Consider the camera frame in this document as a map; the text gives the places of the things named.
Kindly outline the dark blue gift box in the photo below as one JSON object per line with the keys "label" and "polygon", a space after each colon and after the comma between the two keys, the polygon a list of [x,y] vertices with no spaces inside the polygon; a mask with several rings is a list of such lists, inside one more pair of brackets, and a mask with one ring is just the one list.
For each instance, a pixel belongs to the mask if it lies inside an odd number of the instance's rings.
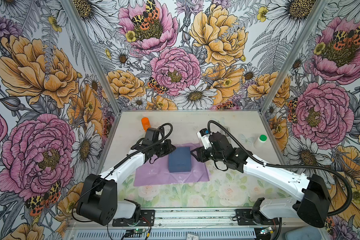
{"label": "dark blue gift box", "polygon": [[168,159],[168,169],[170,173],[188,173],[192,169],[190,147],[178,147]]}

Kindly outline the purple wrapping paper sheet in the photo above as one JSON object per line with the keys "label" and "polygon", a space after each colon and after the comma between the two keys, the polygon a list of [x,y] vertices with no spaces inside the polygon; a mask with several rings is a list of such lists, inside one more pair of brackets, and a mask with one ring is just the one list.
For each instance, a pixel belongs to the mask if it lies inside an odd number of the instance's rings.
{"label": "purple wrapping paper sheet", "polygon": [[[177,145],[178,147],[190,147],[194,150],[199,145],[183,144]],[[208,182],[209,171],[205,163],[198,162],[192,155],[192,169],[188,173],[170,173],[168,169],[169,155],[158,158],[154,157],[151,161],[144,163],[141,167],[137,168],[135,174],[135,187],[153,186],[153,185],[172,185],[172,184],[187,184],[197,182]]]}

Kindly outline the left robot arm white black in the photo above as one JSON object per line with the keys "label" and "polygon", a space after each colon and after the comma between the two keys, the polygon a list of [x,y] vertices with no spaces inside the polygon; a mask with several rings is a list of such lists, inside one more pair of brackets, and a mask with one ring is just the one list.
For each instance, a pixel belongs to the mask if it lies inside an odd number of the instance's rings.
{"label": "left robot arm white black", "polygon": [[153,156],[158,158],[174,152],[176,147],[171,140],[164,140],[157,145],[135,144],[115,167],[100,175],[91,174],[84,181],[83,189],[76,206],[76,215],[88,222],[102,226],[121,220],[128,225],[137,224],[141,218],[141,205],[131,200],[118,200],[118,184],[141,167]]}

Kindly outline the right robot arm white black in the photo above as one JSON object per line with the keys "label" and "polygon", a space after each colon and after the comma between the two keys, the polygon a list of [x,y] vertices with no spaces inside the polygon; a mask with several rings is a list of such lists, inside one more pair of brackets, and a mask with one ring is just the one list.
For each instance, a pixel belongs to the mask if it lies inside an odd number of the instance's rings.
{"label": "right robot arm white black", "polygon": [[313,174],[308,177],[283,168],[272,168],[241,148],[234,148],[227,137],[219,132],[202,129],[197,133],[202,146],[196,149],[197,161],[221,162],[229,170],[257,177],[289,194],[289,198],[270,200],[258,198],[250,211],[257,224],[279,218],[300,218],[310,226],[322,228],[329,212],[331,198],[324,180]]}

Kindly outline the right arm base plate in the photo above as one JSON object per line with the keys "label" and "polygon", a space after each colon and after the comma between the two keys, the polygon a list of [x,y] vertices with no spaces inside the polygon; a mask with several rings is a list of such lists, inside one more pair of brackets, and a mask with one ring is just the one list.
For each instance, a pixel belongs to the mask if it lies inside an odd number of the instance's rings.
{"label": "right arm base plate", "polygon": [[259,211],[252,209],[236,209],[232,220],[239,226],[277,226],[279,224],[278,218],[268,219]]}

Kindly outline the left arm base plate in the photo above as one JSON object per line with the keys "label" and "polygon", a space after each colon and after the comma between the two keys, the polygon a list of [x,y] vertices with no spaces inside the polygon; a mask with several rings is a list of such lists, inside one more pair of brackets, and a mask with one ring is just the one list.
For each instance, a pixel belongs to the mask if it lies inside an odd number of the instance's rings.
{"label": "left arm base plate", "polygon": [[155,222],[155,210],[140,210],[131,219],[114,219],[113,227],[153,227]]}

